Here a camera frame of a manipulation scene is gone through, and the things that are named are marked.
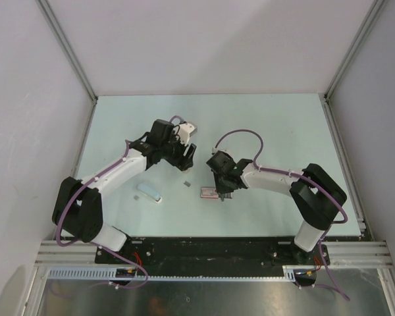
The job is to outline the light blue stapler cover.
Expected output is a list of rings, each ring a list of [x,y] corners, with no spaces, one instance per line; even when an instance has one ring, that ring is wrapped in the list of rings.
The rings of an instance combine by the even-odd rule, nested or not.
[[[136,186],[137,190],[147,196],[149,199],[154,201],[155,203],[162,202],[162,195],[152,186],[146,183],[139,183]]]

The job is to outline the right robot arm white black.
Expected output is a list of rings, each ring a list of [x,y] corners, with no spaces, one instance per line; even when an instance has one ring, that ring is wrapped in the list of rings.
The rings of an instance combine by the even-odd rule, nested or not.
[[[290,244],[279,253],[280,259],[306,264],[314,256],[315,246],[336,222],[338,213],[346,223],[348,216],[342,206],[347,200],[343,189],[316,164],[294,171],[258,167],[251,159],[235,162],[224,151],[217,151],[207,161],[220,198],[239,189],[264,189],[291,197],[303,222]]]

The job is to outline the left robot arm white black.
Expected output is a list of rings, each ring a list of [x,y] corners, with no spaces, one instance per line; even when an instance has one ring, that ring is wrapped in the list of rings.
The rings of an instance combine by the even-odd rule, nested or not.
[[[197,129],[183,119],[178,124],[157,119],[149,132],[127,141],[124,153],[101,171],[82,179],[64,179],[52,215],[58,244],[63,245],[61,232],[65,231],[74,241],[107,248],[116,262],[127,262],[132,255],[128,235],[105,223],[103,199],[162,160],[182,172],[192,168],[197,147],[190,139]]]

